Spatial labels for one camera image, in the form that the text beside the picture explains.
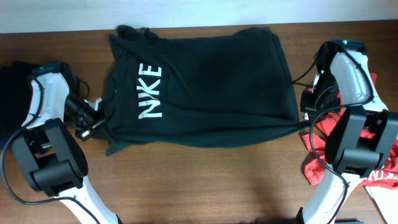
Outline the black Nike t-shirt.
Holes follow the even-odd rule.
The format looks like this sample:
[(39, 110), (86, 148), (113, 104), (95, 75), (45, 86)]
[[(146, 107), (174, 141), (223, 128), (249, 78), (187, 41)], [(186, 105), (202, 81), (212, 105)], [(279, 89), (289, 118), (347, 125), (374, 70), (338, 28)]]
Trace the black Nike t-shirt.
[(119, 26), (105, 86), (110, 156), (133, 144), (241, 147), (308, 126), (279, 37), (266, 27), (164, 39)]

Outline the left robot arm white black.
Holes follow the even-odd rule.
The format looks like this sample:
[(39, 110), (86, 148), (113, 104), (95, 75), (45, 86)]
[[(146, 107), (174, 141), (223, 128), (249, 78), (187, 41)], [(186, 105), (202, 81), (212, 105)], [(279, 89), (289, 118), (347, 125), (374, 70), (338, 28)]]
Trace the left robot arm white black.
[(120, 223), (93, 188), (85, 154), (75, 141), (92, 137), (104, 123), (98, 107), (81, 97), (84, 81), (60, 61), (14, 62), (12, 68), (25, 81), (29, 109), (4, 150), (11, 151), (30, 187), (47, 198), (24, 200), (7, 182), (6, 190), (25, 205), (61, 202), (80, 223)]

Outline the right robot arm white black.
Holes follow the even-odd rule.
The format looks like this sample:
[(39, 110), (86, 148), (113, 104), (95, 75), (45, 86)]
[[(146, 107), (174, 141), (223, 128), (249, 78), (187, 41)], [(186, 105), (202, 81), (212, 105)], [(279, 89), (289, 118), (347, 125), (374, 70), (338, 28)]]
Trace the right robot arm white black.
[(325, 157), (315, 155), (325, 168), (315, 195), (297, 214), (298, 223), (334, 223), (350, 193), (387, 161), (397, 138), (397, 113), (380, 99), (368, 69), (362, 42), (328, 40), (313, 66), (318, 75), (302, 92), (300, 109), (310, 123), (310, 149), (315, 152), (313, 129), (330, 113), (342, 117), (325, 143)]

